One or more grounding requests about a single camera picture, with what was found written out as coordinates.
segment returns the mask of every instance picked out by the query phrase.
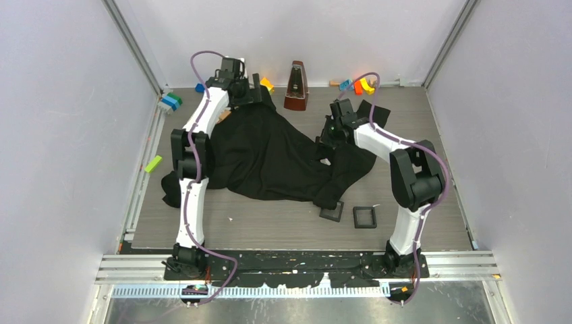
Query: green block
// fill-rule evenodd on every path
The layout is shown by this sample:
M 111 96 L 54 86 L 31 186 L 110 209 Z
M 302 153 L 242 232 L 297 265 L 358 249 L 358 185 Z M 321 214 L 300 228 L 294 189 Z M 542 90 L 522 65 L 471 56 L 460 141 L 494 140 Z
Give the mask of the green block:
M 163 158 L 160 155 L 157 155 L 151 162 L 149 162 L 149 164 L 145 167 L 145 172 L 147 173 L 151 173 L 153 172 L 153 170 L 155 170 L 155 168 L 157 167 L 157 165 L 159 165 L 159 163 L 161 163 L 161 161 L 163 160 Z
M 178 101 L 178 102 L 179 102 L 179 105 L 182 105 L 182 104 L 183 104 L 183 101 L 181 100 L 181 97 L 177 96 L 176 94 L 174 94 L 174 93 L 172 93 L 172 92 L 169 92 L 169 93 L 167 93 L 167 96 L 169 96 L 169 97 L 175 99 L 176 101 Z

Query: black fabric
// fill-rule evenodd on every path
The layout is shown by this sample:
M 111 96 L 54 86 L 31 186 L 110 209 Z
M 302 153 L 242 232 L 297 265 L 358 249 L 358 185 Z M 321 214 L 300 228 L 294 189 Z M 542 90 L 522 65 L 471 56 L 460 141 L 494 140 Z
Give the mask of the black fabric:
M 236 109 L 214 127 L 210 143 L 215 167 L 208 188 L 228 188 L 259 200 L 312 201 L 335 209 L 346 189 L 372 169 L 375 155 L 352 144 L 334 149 L 315 143 L 276 112 L 267 91 L 263 99 Z M 370 108 L 362 101 L 358 117 L 368 116 Z M 389 110 L 376 107 L 377 124 L 385 126 L 388 116 Z M 324 158 L 331 165 L 321 163 Z M 172 175 L 163 178 L 163 200 L 180 206 L 178 180 L 176 185 L 172 182 Z

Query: metal floor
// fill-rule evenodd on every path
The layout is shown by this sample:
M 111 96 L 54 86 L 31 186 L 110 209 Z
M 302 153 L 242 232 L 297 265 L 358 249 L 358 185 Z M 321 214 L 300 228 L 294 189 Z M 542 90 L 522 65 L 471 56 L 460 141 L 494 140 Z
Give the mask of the metal floor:
M 495 323 L 479 281 L 424 282 L 419 289 L 403 308 L 385 298 L 215 299 L 186 308 L 178 298 L 112 297 L 105 323 Z
M 150 175 L 133 248 L 172 248 L 179 228 L 179 209 L 161 199 L 161 178 L 172 170 L 169 137 L 181 128 L 197 107 L 201 94 L 194 89 L 177 89 L 183 105 L 168 115 L 163 126 L 157 154 L 163 162 Z M 311 88 L 306 111 L 283 108 L 284 88 L 273 94 L 277 111 L 300 132 L 318 136 L 329 104 L 337 98 L 337 88 Z M 391 110 L 386 129 L 401 137 L 434 143 L 444 157 L 442 143 L 425 90 L 420 87 L 382 88 L 378 105 Z M 355 109 L 371 96 L 348 96 Z M 306 249 L 306 250 L 384 250 L 393 233 L 397 203 L 391 193 L 389 165 L 377 159 L 373 170 L 356 182 L 342 197 L 345 203 L 340 223 L 319 218 L 320 209 L 311 202 L 253 200 L 224 190 L 207 190 L 204 202 L 204 233 L 209 248 L 232 249 Z M 376 207 L 376 229 L 353 227 L 354 206 Z M 424 250 L 471 250 L 465 224 L 454 192 L 429 214 L 422 237 Z

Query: wooden metronome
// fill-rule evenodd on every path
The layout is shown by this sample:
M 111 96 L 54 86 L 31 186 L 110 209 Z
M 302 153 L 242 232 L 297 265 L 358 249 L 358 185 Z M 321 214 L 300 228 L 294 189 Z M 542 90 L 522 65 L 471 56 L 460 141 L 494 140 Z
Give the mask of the wooden metronome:
M 293 61 L 284 98 L 284 108 L 296 111 L 306 110 L 308 94 L 308 79 L 306 79 L 304 63 Z

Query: wire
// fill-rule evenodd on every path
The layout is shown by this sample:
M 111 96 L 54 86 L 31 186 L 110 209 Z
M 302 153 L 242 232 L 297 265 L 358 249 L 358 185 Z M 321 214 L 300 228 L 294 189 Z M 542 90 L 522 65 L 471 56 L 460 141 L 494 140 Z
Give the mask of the wire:
M 365 78 L 366 76 L 375 76 L 377 78 L 377 84 L 380 84 L 381 80 L 380 80 L 379 74 L 377 74 L 376 72 L 368 72 L 368 73 L 356 78 L 352 84 L 359 82 L 362 78 Z M 338 99 L 341 99 L 350 88 L 351 87 L 348 86 L 346 89 L 344 89 L 340 93 L 340 95 L 338 96 Z M 417 226 L 417 231 L 415 233 L 415 236 L 413 237 L 413 259 L 415 261 L 415 271 L 417 273 L 417 275 L 416 275 L 417 280 L 413 285 L 415 287 L 415 289 L 413 290 L 413 293 L 411 293 L 411 295 L 407 298 L 407 300 L 402 300 L 401 302 L 395 302 L 393 300 L 391 301 L 391 302 L 394 302 L 395 304 L 405 305 L 413 299 L 413 296 L 415 296 L 415 294 L 418 291 L 417 287 L 419 287 L 419 282 L 421 281 L 421 267 L 419 265 L 419 258 L 417 256 L 417 246 L 420 242 L 421 231 L 423 230 L 423 224 L 425 223 L 426 215 L 431 209 L 433 209 L 434 207 L 439 205 L 443 201 L 443 199 L 445 199 L 447 197 L 447 194 L 449 193 L 449 183 L 451 182 L 451 175 L 449 174 L 449 170 L 447 169 L 447 165 L 445 165 L 445 162 L 443 162 L 443 160 L 437 154 L 435 154 L 435 152 L 431 151 L 429 148 L 426 148 L 425 146 L 421 146 L 421 145 L 416 144 L 414 142 L 410 142 L 408 140 L 400 140 L 399 138 L 397 138 L 395 136 L 387 134 L 387 132 L 385 132 L 383 130 L 383 128 L 376 127 L 376 124 L 374 123 L 373 117 L 374 117 L 375 104 L 377 102 L 378 90 L 379 90 L 379 88 L 377 88 L 377 87 L 374 90 L 372 107 L 370 109 L 370 126 L 372 127 L 372 129 L 375 130 L 376 133 L 380 134 L 381 136 L 383 136 L 389 140 L 392 140 L 393 142 L 396 142 L 398 144 L 403 144 L 405 146 L 411 146 L 411 147 L 414 147 L 416 149 L 419 149 L 419 150 L 424 151 L 425 153 L 429 154 L 433 159 L 435 159 L 437 161 L 437 163 L 439 163 L 441 171 L 445 174 L 445 187 L 443 188 L 443 193 L 439 196 L 439 198 L 434 203 L 427 206 L 425 209 L 423 209 L 421 211 L 421 217 L 419 220 L 419 225 Z
M 193 138 L 192 138 L 192 132 L 193 130 L 196 128 L 196 126 L 198 125 L 197 123 L 200 121 L 203 113 L 206 110 L 206 107 L 208 106 L 208 103 L 210 102 L 210 92 L 208 91 L 208 87 L 206 86 L 206 84 L 204 83 L 203 79 L 200 77 L 195 64 L 194 64 L 194 58 L 201 55 L 201 54 L 215 54 L 218 55 L 220 57 L 224 57 L 224 55 L 215 52 L 215 51 L 199 51 L 196 52 L 195 54 L 193 54 L 191 56 L 191 68 L 193 69 L 193 72 L 195 73 L 195 76 L 197 77 L 197 79 L 199 80 L 199 82 L 202 84 L 202 86 L 204 87 L 204 91 L 206 94 L 206 100 L 204 102 L 204 105 L 202 106 L 197 119 L 194 121 L 194 123 L 191 126 L 191 129 L 188 132 L 188 139 L 189 139 L 189 145 L 191 146 L 191 151 L 193 152 L 193 156 L 195 158 L 196 161 L 196 178 L 194 180 L 191 180 L 191 182 L 189 182 L 189 184 L 187 185 L 187 190 L 186 190 L 186 194 L 185 194 L 185 202 L 183 204 L 183 222 L 185 224 L 185 230 L 187 231 L 187 235 L 191 238 L 191 241 L 193 241 L 193 243 L 201 250 L 203 250 L 205 253 L 208 253 L 210 255 L 213 255 L 215 257 L 221 258 L 221 259 L 225 259 L 228 261 L 232 261 L 234 262 L 234 266 L 232 271 L 230 272 L 228 278 L 225 280 L 225 282 L 223 283 L 223 285 L 221 285 L 221 287 L 214 293 L 212 294 L 210 297 L 208 297 L 205 300 L 201 300 L 199 303 L 196 304 L 196 306 L 200 306 L 203 304 L 206 304 L 207 302 L 210 302 L 213 298 L 215 298 L 218 294 L 220 294 L 223 289 L 229 284 L 229 282 L 232 280 L 232 277 L 234 276 L 236 269 L 238 268 L 238 260 L 233 258 L 232 256 L 226 256 L 223 254 L 219 254 L 216 253 L 215 251 L 209 250 L 207 248 L 205 248 L 204 246 L 200 245 L 199 242 L 197 242 L 197 240 L 195 239 L 195 237 L 193 236 L 193 233 L 191 232 L 191 230 L 189 229 L 189 222 L 188 222 L 188 218 L 187 218 L 187 204 L 189 201 L 189 194 L 191 192 L 191 187 L 193 184 L 199 184 L 200 180 L 201 180 L 201 164 L 200 164 L 200 160 L 198 158 L 198 152 L 196 150 L 196 146 L 193 142 Z

